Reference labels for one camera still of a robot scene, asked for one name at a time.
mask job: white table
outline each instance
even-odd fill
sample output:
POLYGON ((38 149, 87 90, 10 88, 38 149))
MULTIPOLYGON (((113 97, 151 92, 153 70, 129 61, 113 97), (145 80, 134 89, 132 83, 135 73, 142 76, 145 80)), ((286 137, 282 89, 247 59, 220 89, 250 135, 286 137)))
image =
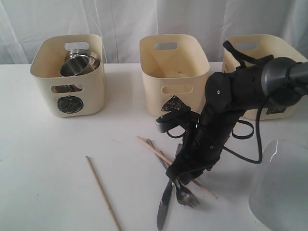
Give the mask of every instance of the white table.
MULTIPOLYGON (((220 70, 220 63, 211 70, 220 70)), ((106 103, 86 116, 53 116, 29 73, 30 65, 1 65, 0 230, 116 230, 86 155, 92 157, 125 231, 155 231, 165 172, 154 154, 136 141, 150 138, 172 159, 179 140, 160 134, 145 107, 139 64, 106 64, 106 103)), ((308 146, 308 102, 288 119, 261 123, 263 147, 272 139, 308 146)), ((237 126, 238 134, 249 128, 237 126)), ((256 139, 230 138, 229 148, 257 158, 256 139)), ((268 230, 251 215, 247 195, 254 165, 223 152, 200 181, 215 194, 189 188, 201 206, 175 198, 165 230, 268 230)))

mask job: white curtain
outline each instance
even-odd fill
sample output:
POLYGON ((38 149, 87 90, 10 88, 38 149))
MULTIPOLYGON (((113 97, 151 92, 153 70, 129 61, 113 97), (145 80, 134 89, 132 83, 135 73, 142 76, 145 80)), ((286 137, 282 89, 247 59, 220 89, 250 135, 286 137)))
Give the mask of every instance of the white curtain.
POLYGON ((139 62, 148 35, 197 38, 209 61, 222 60, 232 35, 272 34, 308 58, 308 0, 0 0, 0 64, 31 63, 58 35, 103 37, 108 63, 139 62))

